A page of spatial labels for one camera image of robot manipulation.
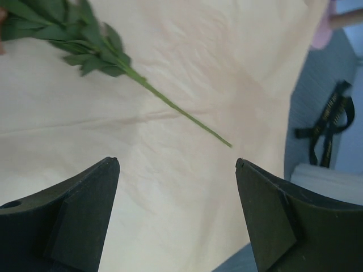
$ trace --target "black strap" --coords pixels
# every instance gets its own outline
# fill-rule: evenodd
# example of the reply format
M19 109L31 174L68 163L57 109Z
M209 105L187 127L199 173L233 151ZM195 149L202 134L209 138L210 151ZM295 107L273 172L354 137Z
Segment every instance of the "black strap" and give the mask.
M320 166L329 168L334 134L343 132L354 121L353 100L351 97L344 97L342 95L349 87L351 85L348 82L339 82L314 127L295 129L296 138L310 138L309 161L312 165L318 165L315 146L318 143L319 137L325 135L324 152ZM338 126L339 119L344 112L347 115L347 123L344 126Z

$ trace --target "black object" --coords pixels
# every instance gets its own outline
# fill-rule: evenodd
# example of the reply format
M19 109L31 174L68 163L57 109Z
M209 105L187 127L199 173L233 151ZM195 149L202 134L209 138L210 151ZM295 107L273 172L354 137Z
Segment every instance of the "black object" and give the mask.
M325 135L324 151L320 166L329 168L333 146L333 135L343 132L353 123L355 116L353 100L351 97L343 96L343 93L350 87L351 84L346 81L339 82L314 127L307 129L295 129L296 138L310 138L310 164L318 165L318 158L315 154L315 146L318 143L319 137L321 135ZM347 115L347 123L344 126L338 126L338 121L344 112Z
M0 207L0 271L96 272L120 166L84 172Z
M363 207L236 164L238 191L259 272L363 271Z

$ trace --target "hand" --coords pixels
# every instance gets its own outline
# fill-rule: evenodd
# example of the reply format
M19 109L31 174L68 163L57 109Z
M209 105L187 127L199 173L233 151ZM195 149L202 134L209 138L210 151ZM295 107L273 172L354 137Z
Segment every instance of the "hand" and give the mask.
M0 55L5 54L5 51L4 51L4 48L2 47L2 42L1 42L1 25L5 21L6 18L7 18L7 11L3 7L0 7Z

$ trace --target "blue-gray surface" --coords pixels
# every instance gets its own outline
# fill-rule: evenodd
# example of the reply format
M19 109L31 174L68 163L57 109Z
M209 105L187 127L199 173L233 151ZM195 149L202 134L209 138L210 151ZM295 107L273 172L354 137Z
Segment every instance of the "blue-gray surface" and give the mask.
M313 126L324 108L338 80L353 83L357 57L344 33L336 31L330 44L320 51L312 51L306 59L301 76L291 97L289 126L285 148L285 178L290 180L294 167L309 163L308 140L297 140L294 128ZM334 137L331 165L335 165L340 136ZM322 153L322 142L316 154ZM257 272L251 245L248 244L213 272Z

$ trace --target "paper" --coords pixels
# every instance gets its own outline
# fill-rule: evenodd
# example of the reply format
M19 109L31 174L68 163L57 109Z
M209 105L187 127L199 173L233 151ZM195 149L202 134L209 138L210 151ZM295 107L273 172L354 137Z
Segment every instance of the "paper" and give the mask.
M0 58L0 200L115 156L100 272L210 272L249 241L237 158L282 177L290 94L327 1L92 3L134 68L234 147L127 77L81 78L47 43L12 41Z

